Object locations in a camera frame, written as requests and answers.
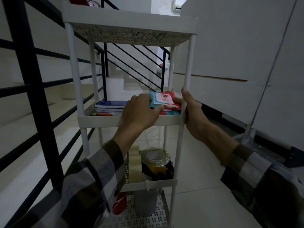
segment blue notebook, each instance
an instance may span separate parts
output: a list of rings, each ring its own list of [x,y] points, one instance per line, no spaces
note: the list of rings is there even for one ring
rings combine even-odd
[[[126,106],[128,101],[99,101],[94,107],[95,108],[107,108],[107,109],[121,109]]]

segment plaid shirt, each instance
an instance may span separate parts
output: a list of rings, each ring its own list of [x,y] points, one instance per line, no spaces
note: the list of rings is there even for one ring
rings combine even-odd
[[[304,227],[304,186],[291,169],[238,145],[221,180],[262,227]]]
[[[120,148],[109,141],[92,157],[73,164],[63,184],[13,227],[99,227],[123,186],[124,174]],[[304,227],[304,186],[283,165],[239,145],[221,180],[262,227]]]
[[[53,189],[12,227],[98,227],[124,184],[125,165],[113,140],[68,169]]]

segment perforated shelf bottom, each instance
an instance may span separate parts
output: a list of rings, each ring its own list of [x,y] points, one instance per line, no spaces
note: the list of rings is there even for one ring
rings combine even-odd
[[[133,195],[127,196],[127,207],[120,215],[111,214],[101,228],[150,228],[167,227],[168,206],[164,198],[164,192],[158,196],[156,210],[149,217],[143,217],[135,213]]]

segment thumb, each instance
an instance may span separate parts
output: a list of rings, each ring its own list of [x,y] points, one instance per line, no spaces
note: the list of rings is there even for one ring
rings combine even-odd
[[[164,106],[164,105],[159,105],[158,107],[154,108],[153,112],[154,112],[156,115],[159,115],[160,112],[162,112],[164,109],[165,109],[165,106]]]
[[[181,94],[188,105],[196,104],[196,100],[192,97],[191,93],[186,89],[186,87],[183,86],[181,88]]]

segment air conditioner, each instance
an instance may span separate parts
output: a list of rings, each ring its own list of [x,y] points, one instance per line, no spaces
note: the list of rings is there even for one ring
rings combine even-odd
[[[186,0],[173,0],[172,11],[180,12],[181,6],[185,3]]]

